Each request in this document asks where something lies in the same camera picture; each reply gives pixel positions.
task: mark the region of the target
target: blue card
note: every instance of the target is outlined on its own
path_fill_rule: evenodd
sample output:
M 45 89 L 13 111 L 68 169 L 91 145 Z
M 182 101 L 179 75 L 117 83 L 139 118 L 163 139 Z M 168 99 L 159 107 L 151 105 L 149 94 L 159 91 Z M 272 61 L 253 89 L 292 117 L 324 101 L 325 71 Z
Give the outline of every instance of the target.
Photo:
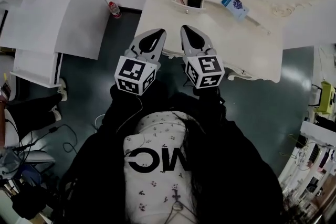
M 238 21 L 242 21 L 249 12 L 249 9 L 245 7 L 240 0 L 222 0 L 222 4 Z

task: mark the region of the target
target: dark green floor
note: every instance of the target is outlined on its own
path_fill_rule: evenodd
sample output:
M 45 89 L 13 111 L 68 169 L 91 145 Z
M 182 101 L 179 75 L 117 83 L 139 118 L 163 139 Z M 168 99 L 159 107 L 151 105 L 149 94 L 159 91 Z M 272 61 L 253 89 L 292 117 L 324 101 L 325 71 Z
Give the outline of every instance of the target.
M 119 20 L 110 18 L 102 42 L 99 60 L 64 55 L 61 76 L 67 80 L 69 100 L 60 104 L 63 120 L 56 125 L 69 124 L 77 133 L 79 149 L 88 136 L 94 133 L 94 120 L 105 113 L 111 103 L 110 87 L 114 84 L 114 71 L 119 56 L 133 39 L 140 15 L 123 13 Z M 243 133 L 254 143 L 263 159 L 279 175 L 287 162 L 279 152 L 291 153 L 294 143 L 288 134 L 298 134 L 307 109 L 313 71 L 313 48 L 285 50 L 282 75 L 279 83 L 224 79 L 220 85 L 226 100 L 227 118 L 236 121 Z M 181 58 L 160 59 L 162 68 L 158 78 L 179 91 L 192 93 L 192 87 L 183 87 L 186 76 L 181 69 Z M 55 93 L 36 84 L 30 86 L 30 99 Z M 43 135 L 47 129 L 38 132 Z M 63 142 L 74 142 L 67 129 L 46 136 L 44 150 L 56 159 L 55 174 L 61 176 L 69 167 L 74 153 L 65 153 Z M 237 148 L 239 145 L 228 145 Z M 248 162 L 234 167 L 253 165 Z

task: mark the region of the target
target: white shoe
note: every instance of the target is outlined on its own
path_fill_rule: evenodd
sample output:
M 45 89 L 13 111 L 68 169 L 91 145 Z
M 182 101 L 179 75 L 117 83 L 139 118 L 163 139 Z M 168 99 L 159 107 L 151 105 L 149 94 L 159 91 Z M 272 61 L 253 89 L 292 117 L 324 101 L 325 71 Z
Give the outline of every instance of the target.
M 58 87 L 57 93 L 62 94 L 62 101 L 68 100 L 68 91 L 67 91 L 67 85 L 65 84 L 64 79 L 60 78 L 59 83 L 61 84 L 60 87 Z
M 52 111 L 52 113 L 54 114 L 54 116 L 55 116 L 55 120 L 56 120 L 56 121 L 60 121 L 60 120 L 62 119 L 62 115 L 61 115 L 61 113 L 59 112 L 57 106 L 54 106 L 54 107 L 51 109 L 51 111 Z

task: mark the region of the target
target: white t-shirt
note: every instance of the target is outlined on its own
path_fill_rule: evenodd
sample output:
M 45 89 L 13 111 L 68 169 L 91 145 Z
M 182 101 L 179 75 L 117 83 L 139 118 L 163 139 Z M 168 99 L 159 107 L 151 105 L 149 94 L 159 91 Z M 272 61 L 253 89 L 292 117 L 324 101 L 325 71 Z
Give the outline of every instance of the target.
M 17 127 L 16 127 L 16 124 L 13 120 L 12 115 L 9 113 L 9 111 L 7 109 L 5 109 L 5 119 L 11 121 L 13 123 L 13 125 L 15 126 L 15 128 L 14 128 L 13 125 L 10 122 L 6 122 L 6 124 L 5 124 L 5 129 L 6 129 L 5 147 L 17 146 L 19 144 L 19 135 L 16 132 Z
M 196 223 L 187 210 L 193 211 L 193 206 L 182 148 L 185 126 L 174 113 L 187 118 L 177 111 L 150 114 L 140 120 L 136 134 L 124 140 L 126 210 L 134 223 L 164 224 L 171 212 L 169 223 Z M 176 199 L 183 210 L 172 211 Z

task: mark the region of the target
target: yellow object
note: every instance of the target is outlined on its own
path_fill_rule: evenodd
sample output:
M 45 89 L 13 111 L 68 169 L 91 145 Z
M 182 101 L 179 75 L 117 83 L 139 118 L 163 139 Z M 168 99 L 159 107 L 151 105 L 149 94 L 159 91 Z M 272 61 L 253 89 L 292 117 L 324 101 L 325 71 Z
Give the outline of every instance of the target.
M 315 108 L 314 111 L 331 114 L 335 92 L 335 88 L 330 83 L 323 81 L 319 107 Z

